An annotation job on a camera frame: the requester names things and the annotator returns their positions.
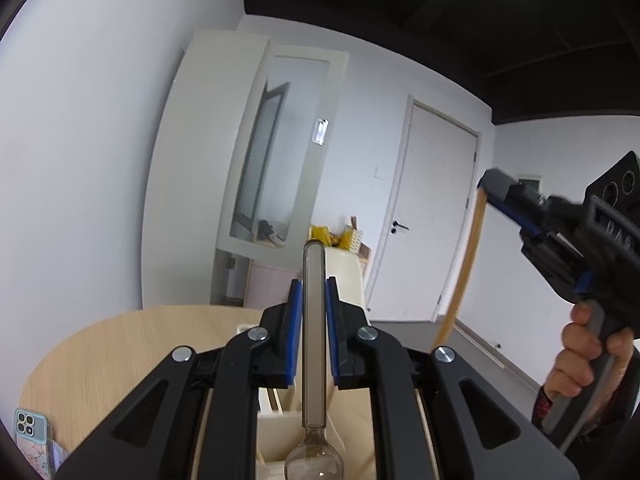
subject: human hand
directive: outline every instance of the human hand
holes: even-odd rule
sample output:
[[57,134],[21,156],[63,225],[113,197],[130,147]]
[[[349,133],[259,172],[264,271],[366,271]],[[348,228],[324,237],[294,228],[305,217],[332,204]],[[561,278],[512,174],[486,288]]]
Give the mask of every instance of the human hand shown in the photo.
[[[559,395],[577,397],[582,388],[593,383],[594,375],[590,361],[602,353],[598,337],[589,332],[586,325],[591,319],[591,307],[578,303],[571,310],[571,320],[562,330],[564,349],[556,357],[553,369],[546,377],[543,390],[550,400]],[[611,335],[607,341],[607,351],[615,357],[609,381],[600,398],[594,404],[588,420],[593,421],[609,403],[620,386],[634,353],[634,332],[624,328]]]

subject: transparent spoon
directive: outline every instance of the transparent spoon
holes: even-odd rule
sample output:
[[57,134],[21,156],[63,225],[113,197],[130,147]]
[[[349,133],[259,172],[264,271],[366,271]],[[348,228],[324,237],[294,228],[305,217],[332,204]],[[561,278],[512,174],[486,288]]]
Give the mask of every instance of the transparent spoon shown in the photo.
[[287,455],[286,480],[343,480],[344,462],[326,427],[326,305],[324,245],[305,244],[303,257],[302,426],[305,436]]

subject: floral phone case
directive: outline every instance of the floral phone case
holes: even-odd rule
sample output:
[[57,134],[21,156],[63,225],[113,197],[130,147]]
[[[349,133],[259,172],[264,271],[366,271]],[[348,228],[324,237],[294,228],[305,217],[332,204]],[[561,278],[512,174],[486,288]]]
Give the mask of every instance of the floral phone case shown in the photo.
[[45,480],[51,480],[51,430],[47,417],[18,408],[15,410],[14,431],[15,443],[31,466]]

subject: sleeve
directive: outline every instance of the sleeve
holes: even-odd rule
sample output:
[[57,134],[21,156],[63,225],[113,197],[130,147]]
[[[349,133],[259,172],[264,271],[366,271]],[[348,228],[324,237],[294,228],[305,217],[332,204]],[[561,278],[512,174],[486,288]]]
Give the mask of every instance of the sleeve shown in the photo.
[[[566,452],[566,456],[574,463],[580,473],[580,478],[590,480],[594,478],[594,471],[610,455],[617,437],[625,430],[636,405],[638,387],[640,385],[640,353],[634,350],[634,355],[626,370],[620,387],[613,395],[611,402],[600,417],[600,421],[588,433],[583,433],[575,439]],[[542,388],[534,405],[532,423],[540,428],[542,419],[548,413],[553,402],[545,395]]]

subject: silver screw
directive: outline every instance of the silver screw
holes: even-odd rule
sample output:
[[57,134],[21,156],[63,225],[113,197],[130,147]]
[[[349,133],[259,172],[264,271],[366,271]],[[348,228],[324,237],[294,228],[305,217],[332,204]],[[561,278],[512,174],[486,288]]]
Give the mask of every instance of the silver screw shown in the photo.
[[263,326],[254,326],[247,332],[249,339],[252,341],[264,341],[269,335],[269,331]]
[[364,341],[374,341],[378,339],[378,330],[372,326],[361,326],[358,329],[358,337]]
[[183,363],[191,359],[192,354],[193,352],[191,352],[191,348],[188,346],[178,346],[178,348],[175,348],[174,351],[171,352],[171,357],[174,358],[174,361]]
[[443,363],[450,363],[456,358],[456,353],[448,346],[438,346],[435,349],[434,354],[436,359]]

